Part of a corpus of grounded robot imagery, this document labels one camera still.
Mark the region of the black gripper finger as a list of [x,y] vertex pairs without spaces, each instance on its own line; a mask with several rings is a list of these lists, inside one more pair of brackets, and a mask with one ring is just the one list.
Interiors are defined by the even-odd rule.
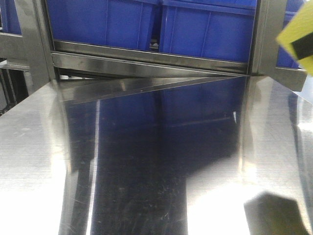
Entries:
[[309,33],[291,43],[297,60],[313,55],[313,34]]

